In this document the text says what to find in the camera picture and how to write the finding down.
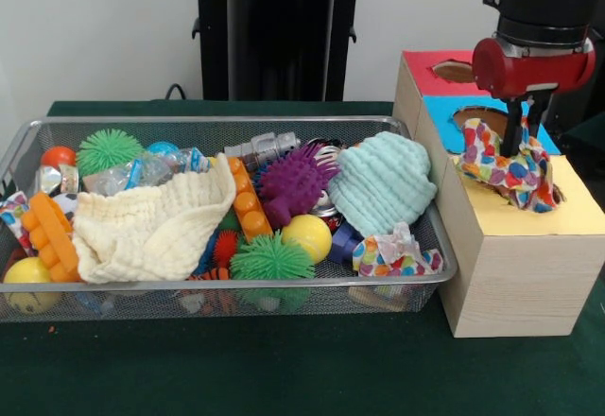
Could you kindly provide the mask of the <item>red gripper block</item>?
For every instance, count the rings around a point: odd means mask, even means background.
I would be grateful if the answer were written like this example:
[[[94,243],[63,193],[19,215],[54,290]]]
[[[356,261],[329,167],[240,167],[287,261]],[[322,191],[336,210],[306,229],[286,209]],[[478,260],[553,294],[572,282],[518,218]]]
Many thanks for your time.
[[[507,125],[501,155],[519,150],[523,118],[521,97],[527,98],[529,135],[538,132],[551,101],[551,92],[570,92],[584,85],[596,68],[596,51],[590,39],[576,48],[523,47],[501,38],[481,40],[474,49],[472,69],[477,87],[498,99],[507,99]]]

